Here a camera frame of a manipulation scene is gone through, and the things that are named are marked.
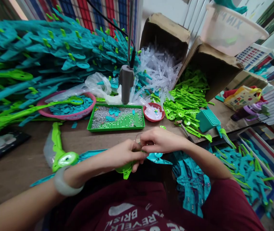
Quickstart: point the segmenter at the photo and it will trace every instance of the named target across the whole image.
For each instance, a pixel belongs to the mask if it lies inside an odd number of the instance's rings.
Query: colorful striped fabric
[[[46,16],[46,13],[52,15],[52,8],[56,9],[56,5],[59,5],[65,16],[75,20],[79,19],[81,25],[90,31],[102,27],[104,31],[110,29],[110,35],[115,36],[114,27],[105,21],[100,14],[93,11],[86,0],[24,0],[24,2],[32,14],[30,19],[49,21],[50,19]],[[115,19],[119,27],[124,28],[127,32],[129,0],[91,0],[91,2],[104,16],[111,21]],[[138,21],[141,21],[141,19],[138,18],[138,0],[135,0],[134,4],[132,39],[136,42]]]

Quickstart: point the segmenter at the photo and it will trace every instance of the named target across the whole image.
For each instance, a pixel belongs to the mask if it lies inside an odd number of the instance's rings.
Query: wooden table
[[[216,105],[209,105],[221,122],[221,127],[226,132],[232,132],[241,128],[245,128],[248,124],[244,121],[234,122],[230,116],[234,114],[232,110],[227,108],[222,102],[213,99]],[[183,130],[174,125],[174,121],[164,118],[158,123],[146,121],[144,130],[117,131],[117,132],[101,132],[91,133],[87,130],[88,120],[78,121],[75,129],[72,129],[73,122],[67,121],[61,126],[61,138],[63,149],[65,151],[74,151],[78,154],[88,150],[107,149],[126,139],[135,140],[138,133],[149,130],[155,126],[163,125],[168,131],[178,135],[183,135]],[[0,159],[0,204],[17,194],[27,190],[33,182],[50,175],[51,169],[46,163],[43,148],[47,136],[52,128],[52,122],[32,122],[19,128],[32,137]],[[218,136],[215,129],[208,132],[212,137]],[[192,135],[195,143],[201,142],[204,138],[197,138]]]

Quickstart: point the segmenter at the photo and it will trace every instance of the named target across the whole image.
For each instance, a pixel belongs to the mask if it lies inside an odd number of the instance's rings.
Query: purple water bottle
[[[263,103],[256,103],[252,105],[246,105],[239,109],[235,114],[231,116],[233,121],[238,121],[240,119],[246,118],[248,116],[255,116],[252,119],[246,119],[247,121],[255,120],[259,117],[258,111],[261,110],[261,105]]]

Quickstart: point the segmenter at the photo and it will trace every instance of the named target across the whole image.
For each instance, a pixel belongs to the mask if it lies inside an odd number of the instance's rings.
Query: pink plastic basket
[[[155,107],[155,108],[159,109],[159,110],[162,112],[162,118],[159,119],[159,120],[154,120],[154,119],[151,119],[151,118],[147,117],[146,113],[144,112],[144,111],[146,110],[146,106],[143,107],[143,114],[144,114],[144,117],[145,117],[148,121],[150,121],[150,122],[152,122],[152,123],[161,121],[161,120],[165,117],[165,111],[162,111],[162,107],[161,107],[159,104],[157,104],[157,103],[149,103],[149,105],[152,106],[152,107]]]
[[[62,92],[64,92],[64,90],[63,91],[57,91],[57,92],[55,92],[51,95],[48,95],[47,97],[45,97],[45,98],[41,99],[40,101],[38,101],[37,106],[46,105],[47,103],[45,102],[45,100],[47,100],[47,99],[49,99],[49,98],[51,98],[51,97],[53,97],[57,94],[60,94]],[[90,97],[93,100],[93,103],[91,104],[91,106],[89,106],[87,109],[85,109],[81,112],[70,114],[70,115],[54,115],[50,112],[49,108],[41,109],[38,112],[43,116],[51,117],[51,118],[57,118],[57,119],[60,119],[60,120],[78,120],[78,119],[82,119],[83,117],[86,117],[87,115],[89,115],[91,113],[91,111],[93,110],[94,105],[96,104],[96,98],[93,94],[87,92],[87,93],[84,93],[83,95],[85,95],[87,97]]]

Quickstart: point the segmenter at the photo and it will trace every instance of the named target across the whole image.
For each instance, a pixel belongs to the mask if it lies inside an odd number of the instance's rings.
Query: hand
[[[160,127],[155,127],[142,133],[140,136],[140,143],[142,145],[142,150],[147,153],[169,153],[183,150],[187,144],[192,144],[186,138]]]
[[[141,152],[141,145],[132,141],[126,140],[100,154],[97,158],[100,159],[102,168],[111,171],[114,168],[122,167],[129,162],[136,161],[133,165],[132,172],[136,172],[139,164],[143,164],[146,153]]]

